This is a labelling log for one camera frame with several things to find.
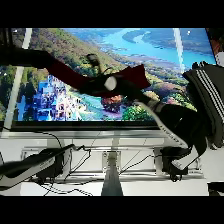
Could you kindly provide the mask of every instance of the large display screen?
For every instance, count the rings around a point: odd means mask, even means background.
[[[21,46],[24,29],[13,31]],[[215,64],[204,28],[33,28],[30,48],[46,50],[84,76],[96,76],[86,60],[96,54],[106,74],[144,64],[151,86],[146,95],[196,110],[186,96],[182,73],[194,62]],[[0,120],[3,121],[15,77],[15,67],[0,67]],[[45,69],[25,68],[14,121],[153,121],[124,96],[79,94]]]

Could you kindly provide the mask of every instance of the blue water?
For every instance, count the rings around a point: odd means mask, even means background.
[[[179,58],[177,49],[175,48],[155,48],[150,43],[145,43],[141,40],[142,35],[135,38],[137,43],[130,43],[122,38],[122,36],[130,31],[139,30],[140,28],[124,28],[123,30],[116,32],[114,34],[110,34],[103,38],[104,44],[111,44],[114,48],[125,48],[127,50],[114,50],[115,53],[120,55],[131,55],[131,54],[144,54],[149,57],[156,57],[157,59],[162,59],[165,61],[170,61],[179,65]],[[201,38],[203,40],[208,39],[206,31],[202,30]],[[191,51],[183,51],[183,64],[185,67],[191,68],[194,62],[206,61],[209,64],[215,64],[215,58],[212,55],[208,54],[200,54]]]

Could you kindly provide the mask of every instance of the metal pole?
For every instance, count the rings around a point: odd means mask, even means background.
[[[123,191],[116,167],[116,158],[117,153],[110,152],[101,196],[123,196]]]

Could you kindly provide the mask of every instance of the metal bracket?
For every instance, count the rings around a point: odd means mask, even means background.
[[[103,173],[106,173],[106,171],[107,171],[109,158],[115,158],[116,159],[117,171],[120,172],[120,169],[121,169],[121,151],[108,151],[108,152],[104,151],[102,153],[102,170],[103,170]]]

